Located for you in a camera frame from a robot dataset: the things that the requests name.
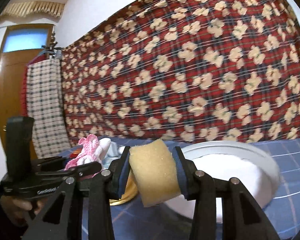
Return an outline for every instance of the black and white plaid fabric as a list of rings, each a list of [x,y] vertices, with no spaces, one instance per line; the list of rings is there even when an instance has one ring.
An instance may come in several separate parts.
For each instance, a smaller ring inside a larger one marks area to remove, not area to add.
[[[32,141],[38,158],[52,157],[70,148],[62,110],[59,59],[28,66],[27,111],[34,118]]]

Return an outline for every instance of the wooden door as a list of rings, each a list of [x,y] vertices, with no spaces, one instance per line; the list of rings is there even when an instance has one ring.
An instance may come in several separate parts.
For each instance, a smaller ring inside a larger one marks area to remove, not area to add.
[[[50,43],[51,31],[48,33],[47,44]],[[42,49],[26,49],[0,53],[0,139],[4,150],[6,146],[4,130],[7,119],[20,115],[20,89],[25,67],[41,51]],[[37,158],[32,141],[30,142],[30,154],[31,159]]]

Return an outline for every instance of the floral patterned fabric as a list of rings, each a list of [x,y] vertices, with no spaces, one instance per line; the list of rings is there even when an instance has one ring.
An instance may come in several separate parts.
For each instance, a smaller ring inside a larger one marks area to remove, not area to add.
[[[300,137],[300,28],[286,0],[137,0],[63,50],[73,143]]]

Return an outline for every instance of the metal screw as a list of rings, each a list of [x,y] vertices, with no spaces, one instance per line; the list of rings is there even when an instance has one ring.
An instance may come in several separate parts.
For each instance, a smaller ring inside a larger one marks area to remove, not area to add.
[[[238,178],[231,178],[231,183],[233,184],[239,184],[240,183],[240,180]]]
[[[74,178],[73,178],[73,177],[67,178],[67,179],[66,179],[66,183],[67,183],[67,184],[72,184],[72,183],[74,183]]]
[[[103,170],[103,171],[101,171],[101,175],[102,176],[109,176],[111,174],[111,171],[109,171],[109,170]]]
[[[196,174],[196,176],[198,177],[203,177],[204,176],[204,171],[196,171],[194,174]]]

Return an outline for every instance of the yellow sponge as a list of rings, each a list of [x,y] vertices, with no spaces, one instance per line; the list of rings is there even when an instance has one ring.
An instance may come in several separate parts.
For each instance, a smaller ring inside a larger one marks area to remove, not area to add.
[[[161,139],[130,148],[129,163],[145,207],[181,195],[176,164]]]

